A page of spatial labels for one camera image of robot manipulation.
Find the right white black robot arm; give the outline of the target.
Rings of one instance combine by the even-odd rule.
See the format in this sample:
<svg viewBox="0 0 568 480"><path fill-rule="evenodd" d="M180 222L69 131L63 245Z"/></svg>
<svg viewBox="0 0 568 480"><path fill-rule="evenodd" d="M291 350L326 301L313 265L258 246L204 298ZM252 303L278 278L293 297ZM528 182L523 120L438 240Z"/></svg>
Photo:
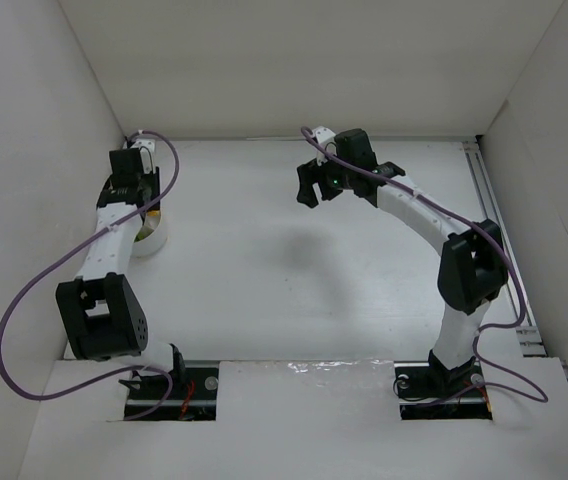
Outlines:
<svg viewBox="0 0 568 480"><path fill-rule="evenodd" d="M315 208L350 191L402 221L439 255L440 332L426 366L397 372L395 388L409 402L452 396L472 381L473 341L508 280L500 228L491 220L465 224L436 208L403 168L378 161L360 128L335 133L305 127L302 134L316 156L297 169L299 203Z"/></svg>

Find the right aluminium rail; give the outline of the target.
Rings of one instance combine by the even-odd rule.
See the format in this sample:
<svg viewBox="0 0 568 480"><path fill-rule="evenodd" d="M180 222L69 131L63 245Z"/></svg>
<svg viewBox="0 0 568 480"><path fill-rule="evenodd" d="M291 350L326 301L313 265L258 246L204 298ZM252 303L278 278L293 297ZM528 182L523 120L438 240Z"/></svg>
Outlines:
<svg viewBox="0 0 568 480"><path fill-rule="evenodd" d="M467 159L482 213L486 218L494 221L500 227L504 252L509 257L516 274L519 274L517 262L511 252L511 245L506 232L506 227L504 226L502 215L489 180L488 171L480 151L480 146L477 141L468 140L463 143L463 151ZM528 299L524 298L524 300L524 320L518 327L510 329L509 331L494 330L487 333L487 336L489 339L492 339L495 335L509 335L509 337L518 341L523 357L547 357L548 354L536 325L535 318L530 313ZM485 317L485 322L513 323L518 319L519 313L519 297L512 277L509 277L507 284L501 290L499 299L492 303L492 307Z"/></svg>

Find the white round divided container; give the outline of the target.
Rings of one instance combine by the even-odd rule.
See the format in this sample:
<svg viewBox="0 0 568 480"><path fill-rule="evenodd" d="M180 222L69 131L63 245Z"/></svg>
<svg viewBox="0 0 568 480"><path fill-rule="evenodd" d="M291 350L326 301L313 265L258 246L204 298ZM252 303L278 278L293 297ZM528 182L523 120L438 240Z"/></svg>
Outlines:
<svg viewBox="0 0 568 480"><path fill-rule="evenodd" d="M142 228L147 230L147 236L140 241L137 241L135 236L132 247L132 256L134 258L143 258L156 254L165 245L168 238L167 222L164 220L162 212L159 219L146 216L140 230Z"/></svg>

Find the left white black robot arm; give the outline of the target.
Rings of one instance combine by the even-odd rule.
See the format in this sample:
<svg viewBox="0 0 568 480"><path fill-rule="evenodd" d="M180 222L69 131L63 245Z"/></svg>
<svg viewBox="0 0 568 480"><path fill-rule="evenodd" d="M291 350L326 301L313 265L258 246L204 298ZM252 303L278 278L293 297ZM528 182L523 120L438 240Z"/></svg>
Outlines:
<svg viewBox="0 0 568 480"><path fill-rule="evenodd" d="M187 383L179 349L153 339L126 274L130 260L157 253L166 243L161 206L138 208L160 196L160 170L148 140L109 153L111 174L96 205L96 230L75 278L55 298L68 343L78 360L116 360L167 372L175 387Z"/></svg>

